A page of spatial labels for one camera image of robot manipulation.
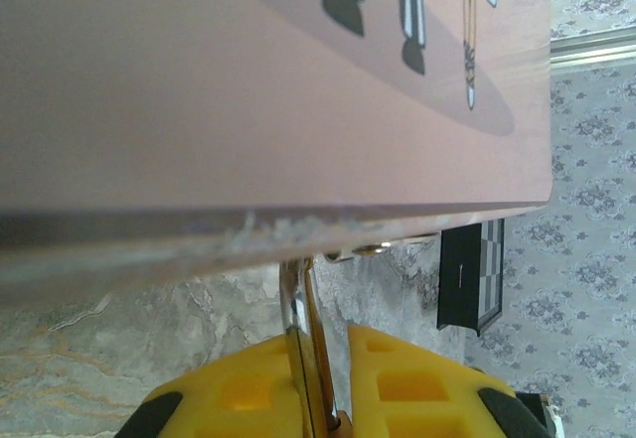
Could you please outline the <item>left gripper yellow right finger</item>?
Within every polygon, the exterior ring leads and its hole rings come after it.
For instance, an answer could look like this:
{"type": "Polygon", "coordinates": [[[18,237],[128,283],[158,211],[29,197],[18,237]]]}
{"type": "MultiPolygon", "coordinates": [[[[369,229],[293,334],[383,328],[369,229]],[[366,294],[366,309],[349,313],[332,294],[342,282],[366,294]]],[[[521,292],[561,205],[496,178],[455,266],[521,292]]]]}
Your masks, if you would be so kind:
{"type": "Polygon", "coordinates": [[[353,437],[526,437],[505,382],[368,326],[349,325],[353,437]]]}

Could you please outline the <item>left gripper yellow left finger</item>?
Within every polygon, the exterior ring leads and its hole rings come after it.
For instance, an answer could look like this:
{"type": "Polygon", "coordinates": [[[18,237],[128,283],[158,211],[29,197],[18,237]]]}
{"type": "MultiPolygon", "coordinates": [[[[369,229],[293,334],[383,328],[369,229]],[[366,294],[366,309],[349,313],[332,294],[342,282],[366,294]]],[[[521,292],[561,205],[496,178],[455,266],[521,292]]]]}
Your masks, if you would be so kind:
{"type": "Polygon", "coordinates": [[[123,437],[302,437],[282,335],[202,365],[152,390],[123,437]]]}

